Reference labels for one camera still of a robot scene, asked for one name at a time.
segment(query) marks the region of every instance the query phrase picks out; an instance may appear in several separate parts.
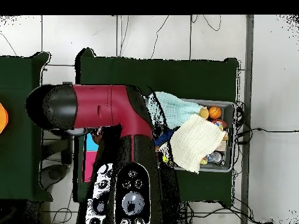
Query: gray bin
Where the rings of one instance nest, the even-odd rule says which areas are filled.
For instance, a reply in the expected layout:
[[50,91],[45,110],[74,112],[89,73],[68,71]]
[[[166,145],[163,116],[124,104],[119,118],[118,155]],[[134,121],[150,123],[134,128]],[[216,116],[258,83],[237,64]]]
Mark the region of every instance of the gray bin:
[[[225,161],[222,166],[218,166],[215,163],[208,162],[206,165],[200,165],[200,171],[205,172],[220,172],[227,173],[232,170],[234,165],[234,155],[235,155],[235,134],[236,126],[235,120],[237,118],[237,107],[233,102],[228,101],[212,101],[212,100],[192,100],[192,99],[182,99],[186,102],[195,102],[204,107],[218,106],[222,109],[222,115],[220,119],[227,123],[228,141],[227,148],[224,154]],[[175,167],[176,170],[184,170],[181,167]]]

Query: plastic bottle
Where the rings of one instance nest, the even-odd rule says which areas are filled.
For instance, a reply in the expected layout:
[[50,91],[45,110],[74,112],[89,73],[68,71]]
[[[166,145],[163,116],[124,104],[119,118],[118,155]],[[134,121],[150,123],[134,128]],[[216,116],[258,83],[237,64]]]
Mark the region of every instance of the plastic bottle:
[[214,151],[207,155],[206,158],[208,159],[208,162],[220,163],[222,160],[222,155],[221,153]]

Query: green tabletop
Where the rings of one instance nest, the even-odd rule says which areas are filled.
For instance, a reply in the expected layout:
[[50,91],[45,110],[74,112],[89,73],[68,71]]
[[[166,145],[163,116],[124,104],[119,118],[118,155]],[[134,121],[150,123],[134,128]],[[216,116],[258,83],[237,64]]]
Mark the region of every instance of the green tabletop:
[[0,103],[9,118],[0,134],[0,199],[51,201],[39,183],[41,129],[25,110],[48,58],[46,52],[29,58],[0,57]]
[[[238,61],[174,61],[95,57],[82,50],[76,60],[76,83],[82,85],[127,84],[138,86],[143,95],[163,91],[183,99],[234,102]],[[78,178],[82,174],[83,138],[79,140]],[[177,171],[182,201],[222,201],[231,204],[232,171],[199,174]],[[78,180],[78,201],[84,200],[88,185]]]

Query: cream cloth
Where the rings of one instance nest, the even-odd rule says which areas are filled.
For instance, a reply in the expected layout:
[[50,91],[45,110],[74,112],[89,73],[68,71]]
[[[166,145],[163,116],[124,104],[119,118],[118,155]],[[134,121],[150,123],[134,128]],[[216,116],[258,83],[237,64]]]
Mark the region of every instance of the cream cloth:
[[[215,124],[192,114],[171,137],[173,161],[187,171],[198,173],[202,158],[217,149],[225,134]],[[169,157],[167,150],[167,143],[159,148]]]

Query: orange ball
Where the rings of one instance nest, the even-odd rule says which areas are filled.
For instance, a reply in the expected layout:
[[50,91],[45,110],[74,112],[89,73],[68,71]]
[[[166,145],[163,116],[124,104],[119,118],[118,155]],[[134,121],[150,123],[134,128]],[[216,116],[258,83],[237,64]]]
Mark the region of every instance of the orange ball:
[[3,105],[0,103],[0,133],[4,130],[8,123],[8,114]]
[[222,113],[221,109],[217,106],[212,106],[208,110],[208,114],[209,114],[210,118],[212,118],[214,120],[217,118],[220,118],[221,113]]

